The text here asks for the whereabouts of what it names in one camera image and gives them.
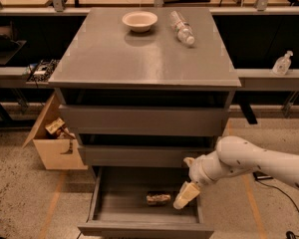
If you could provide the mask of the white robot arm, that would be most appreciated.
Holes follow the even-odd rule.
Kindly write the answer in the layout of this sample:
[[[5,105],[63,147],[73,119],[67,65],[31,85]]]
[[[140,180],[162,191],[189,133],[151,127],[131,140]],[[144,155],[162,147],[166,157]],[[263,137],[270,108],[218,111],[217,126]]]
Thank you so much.
[[[221,138],[215,151],[183,160],[189,168],[173,207],[182,209],[197,197],[204,185],[225,177],[260,171],[299,190],[299,155],[268,150],[238,136]]]

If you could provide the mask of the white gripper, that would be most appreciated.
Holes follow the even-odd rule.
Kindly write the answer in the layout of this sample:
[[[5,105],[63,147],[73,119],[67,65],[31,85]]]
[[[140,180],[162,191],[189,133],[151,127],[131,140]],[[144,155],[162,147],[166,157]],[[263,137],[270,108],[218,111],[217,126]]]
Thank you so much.
[[[199,195],[200,188],[197,185],[203,186],[215,183],[223,171],[215,151],[197,158],[186,157],[183,162],[189,167],[188,175],[192,182],[186,181],[176,196],[173,207],[177,210],[182,209]]]

